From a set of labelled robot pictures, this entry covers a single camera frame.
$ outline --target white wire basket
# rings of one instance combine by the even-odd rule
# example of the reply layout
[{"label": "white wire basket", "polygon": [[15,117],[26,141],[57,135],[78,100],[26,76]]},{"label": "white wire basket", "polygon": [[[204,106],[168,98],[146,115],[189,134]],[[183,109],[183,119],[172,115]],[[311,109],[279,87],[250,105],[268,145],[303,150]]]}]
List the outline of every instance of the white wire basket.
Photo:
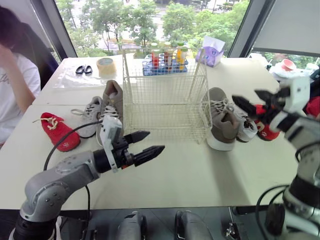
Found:
[{"label": "white wire basket", "polygon": [[148,138],[196,140],[200,143],[212,127],[206,66],[187,53],[186,65],[174,73],[145,75],[151,49],[123,50],[124,133],[150,131]]}]

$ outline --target pink cup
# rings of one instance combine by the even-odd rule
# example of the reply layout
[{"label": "pink cup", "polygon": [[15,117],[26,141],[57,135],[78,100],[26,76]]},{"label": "pink cup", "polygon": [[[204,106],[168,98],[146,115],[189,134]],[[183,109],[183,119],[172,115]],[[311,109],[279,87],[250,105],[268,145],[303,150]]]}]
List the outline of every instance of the pink cup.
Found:
[{"label": "pink cup", "polygon": [[297,66],[295,63],[289,59],[283,59],[281,62],[281,68],[285,70],[286,72],[291,72],[292,70],[295,70]]}]

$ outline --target red object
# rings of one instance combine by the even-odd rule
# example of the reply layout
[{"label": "red object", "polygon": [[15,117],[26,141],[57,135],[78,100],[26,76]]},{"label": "red object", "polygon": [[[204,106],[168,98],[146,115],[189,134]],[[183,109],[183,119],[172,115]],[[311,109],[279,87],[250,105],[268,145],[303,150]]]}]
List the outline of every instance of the red object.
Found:
[{"label": "red object", "polygon": [[281,62],[281,68],[287,72],[291,72],[292,70],[295,70],[297,66],[293,61],[289,59],[283,59]]},{"label": "red object", "polygon": [[151,60],[152,60],[152,65],[154,68],[159,67],[159,55],[154,54],[153,52],[151,53]]},{"label": "red object", "polygon": [[[72,129],[65,125],[64,119],[52,113],[44,112],[41,115],[41,125],[45,133],[51,139],[53,145],[56,145]],[[61,152],[68,152],[75,149],[80,144],[78,133],[73,132],[69,135],[57,149]]]},{"label": "red object", "polygon": [[168,63],[168,52],[167,51],[164,52],[164,63],[165,64]]},{"label": "red object", "polygon": [[[263,108],[262,104],[256,104],[256,114],[264,114],[266,110]],[[272,141],[273,139],[276,139],[280,132],[274,132],[270,130],[269,124],[264,124],[260,120],[255,120],[254,121],[256,124],[256,127],[258,128],[258,133],[257,135],[265,141]]]},{"label": "red object", "polygon": [[306,113],[317,117],[320,114],[320,96],[313,97],[306,105]]}]

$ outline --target purple box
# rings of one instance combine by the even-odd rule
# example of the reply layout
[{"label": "purple box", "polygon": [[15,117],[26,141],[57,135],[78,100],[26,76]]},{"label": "purple box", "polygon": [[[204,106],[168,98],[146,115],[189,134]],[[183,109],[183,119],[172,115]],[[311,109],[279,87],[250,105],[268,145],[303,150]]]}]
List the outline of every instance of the purple box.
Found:
[{"label": "purple box", "polygon": [[[224,55],[224,50],[217,51],[214,47],[212,46],[204,46],[202,47],[204,49],[204,56],[201,60],[201,63],[205,63],[207,66],[214,67],[216,66],[219,62],[222,56]],[[198,62],[200,55],[201,55],[201,49],[199,49],[198,53],[195,56],[195,60]]]}]

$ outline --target black chair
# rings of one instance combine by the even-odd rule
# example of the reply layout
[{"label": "black chair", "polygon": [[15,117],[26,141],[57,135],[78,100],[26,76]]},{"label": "black chair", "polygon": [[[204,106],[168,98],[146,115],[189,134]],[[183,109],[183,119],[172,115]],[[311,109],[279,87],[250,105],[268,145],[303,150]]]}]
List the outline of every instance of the black chair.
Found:
[{"label": "black chair", "polygon": [[40,73],[41,89],[43,89],[59,65],[32,28],[26,23],[22,23],[22,28],[23,36],[12,51],[25,56],[37,66]]}]

